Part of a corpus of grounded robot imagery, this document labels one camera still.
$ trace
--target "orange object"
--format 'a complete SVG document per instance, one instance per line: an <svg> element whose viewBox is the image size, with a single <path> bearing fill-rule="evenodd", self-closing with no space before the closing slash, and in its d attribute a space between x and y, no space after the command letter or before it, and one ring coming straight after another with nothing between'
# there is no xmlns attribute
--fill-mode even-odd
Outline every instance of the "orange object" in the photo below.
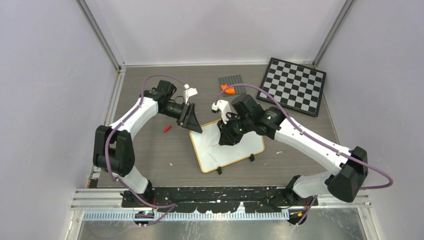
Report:
<svg viewBox="0 0 424 240"><path fill-rule="evenodd" d="M225 88L228 88L228 84L221 85L221 89L224 90ZM224 91L226 94L236 94L236 90L234 87L230 87L227 90Z"/></svg>
<svg viewBox="0 0 424 240"><path fill-rule="evenodd" d="M170 128L171 128L171 125L167 126L167 127L163 130L163 132L164 132L164 133L168 132L168 130L169 130Z"/></svg>

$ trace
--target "black motor joint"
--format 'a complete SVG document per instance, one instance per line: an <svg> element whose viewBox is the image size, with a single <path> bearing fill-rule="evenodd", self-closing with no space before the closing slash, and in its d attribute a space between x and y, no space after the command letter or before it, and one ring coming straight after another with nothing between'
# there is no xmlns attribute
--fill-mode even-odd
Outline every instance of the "black motor joint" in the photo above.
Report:
<svg viewBox="0 0 424 240"><path fill-rule="evenodd" d="M251 95L241 94L231 102L235 113L226 113L228 122L220 120L217 125L220 131L219 145L233 146L238 144L244 134L256 132L260 136L274 139L280 124L286 118L277 107L264 110Z"/></svg>
<svg viewBox="0 0 424 240"><path fill-rule="evenodd" d="M177 103L171 97L177 88L169 81L160 80L156 88L145 90L144 96L157 101L160 114L176 119L176 123L188 130L202 133L202 127L195 114L195 104L190 102Z"/></svg>

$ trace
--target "gray tabletop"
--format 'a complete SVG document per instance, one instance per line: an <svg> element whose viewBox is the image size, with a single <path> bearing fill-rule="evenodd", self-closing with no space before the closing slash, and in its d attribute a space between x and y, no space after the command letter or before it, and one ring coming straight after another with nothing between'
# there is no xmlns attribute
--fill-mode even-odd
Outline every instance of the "gray tabletop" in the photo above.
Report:
<svg viewBox="0 0 424 240"><path fill-rule="evenodd" d="M218 78L241 75L244 83L259 86L266 65L221 65L221 66L166 66L127 68L116 109L115 120L125 114L137 101L143 80L153 74L167 74L177 77L198 94L190 98L195 103L195 112L201 125L219 119L211 112L212 102L220 92ZM160 79L168 80L178 88L174 96L180 96L183 86L172 79L152 78L147 89L156 87ZM257 91L251 88L247 93L256 98ZM231 101L235 96L223 99ZM264 109L272 104L256 100ZM287 110L300 124L322 137L335 142L331 120L325 101L321 101L318 117ZM171 125L168 132L164 128ZM216 171L202 173L193 148L189 131L177 126L176 120L158 114L149 120L134 138L135 166L156 187L184 186L285 186L295 175L312 175L325 169L295 148L264 137L265 151L255 156L255 161L241 160ZM109 176L102 172L99 187L116 187Z"/></svg>

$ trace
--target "red object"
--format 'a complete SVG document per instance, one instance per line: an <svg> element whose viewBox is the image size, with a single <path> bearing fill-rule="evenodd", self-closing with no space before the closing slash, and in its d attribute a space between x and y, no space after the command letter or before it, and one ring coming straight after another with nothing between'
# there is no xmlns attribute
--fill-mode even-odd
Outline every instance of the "red object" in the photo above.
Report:
<svg viewBox="0 0 424 240"><path fill-rule="evenodd" d="M171 125L167 126L167 127L163 130L163 132L164 132L164 133L168 132L168 130L169 130L170 128L171 128Z"/></svg>

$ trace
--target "white wall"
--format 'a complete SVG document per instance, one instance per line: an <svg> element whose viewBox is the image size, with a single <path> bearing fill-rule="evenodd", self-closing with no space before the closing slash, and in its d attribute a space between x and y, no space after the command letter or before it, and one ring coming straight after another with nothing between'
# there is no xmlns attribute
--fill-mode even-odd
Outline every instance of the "white wall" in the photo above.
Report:
<svg viewBox="0 0 424 240"><path fill-rule="evenodd" d="M90 0L127 65L311 62L344 0Z"/></svg>
<svg viewBox="0 0 424 240"><path fill-rule="evenodd" d="M319 68L342 144L394 178L370 190L384 239L424 236L424 1L356 1ZM370 172L366 185L386 180Z"/></svg>
<svg viewBox="0 0 424 240"><path fill-rule="evenodd" d="M1 239L63 239L116 72L74 0L0 9Z"/></svg>

